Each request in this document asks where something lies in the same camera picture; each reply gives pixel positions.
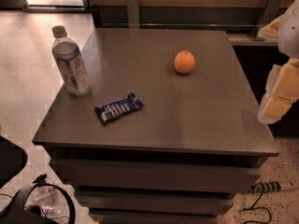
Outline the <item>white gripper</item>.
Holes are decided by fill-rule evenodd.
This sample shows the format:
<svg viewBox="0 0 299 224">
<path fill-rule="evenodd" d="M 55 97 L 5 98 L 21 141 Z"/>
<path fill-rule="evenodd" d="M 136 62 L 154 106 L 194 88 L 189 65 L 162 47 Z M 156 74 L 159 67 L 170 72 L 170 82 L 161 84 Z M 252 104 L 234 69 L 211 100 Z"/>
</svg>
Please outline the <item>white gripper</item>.
<svg viewBox="0 0 299 224">
<path fill-rule="evenodd" d="M 274 124 L 299 99 L 299 0 L 295 0 L 283 16 L 265 25 L 258 37 L 278 39 L 278 50 L 290 57 L 287 63 L 274 64 L 270 70 L 257 115 L 261 123 Z"/>
</svg>

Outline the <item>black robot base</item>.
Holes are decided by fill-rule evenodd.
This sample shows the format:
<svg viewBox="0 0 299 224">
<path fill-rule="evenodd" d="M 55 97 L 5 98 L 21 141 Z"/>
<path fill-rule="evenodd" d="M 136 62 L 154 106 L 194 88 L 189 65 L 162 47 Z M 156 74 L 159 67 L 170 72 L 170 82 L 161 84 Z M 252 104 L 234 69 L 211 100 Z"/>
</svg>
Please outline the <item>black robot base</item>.
<svg viewBox="0 0 299 224">
<path fill-rule="evenodd" d="M 28 161 L 28 155 L 25 150 L 3 136 L 0 137 L 0 188 L 17 175 Z M 37 188 L 51 187 L 58 190 L 65 198 L 68 206 L 68 222 L 67 224 L 75 224 L 76 210 L 75 205 L 68 193 L 54 185 L 45 181 L 46 175 L 40 175 L 29 185 L 20 188 L 10 198 L 8 205 L 0 213 L 0 224 L 59 224 L 52 218 L 42 215 L 42 211 L 38 213 L 34 211 L 37 208 L 25 209 L 25 204 L 30 194 Z"/>
</svg>

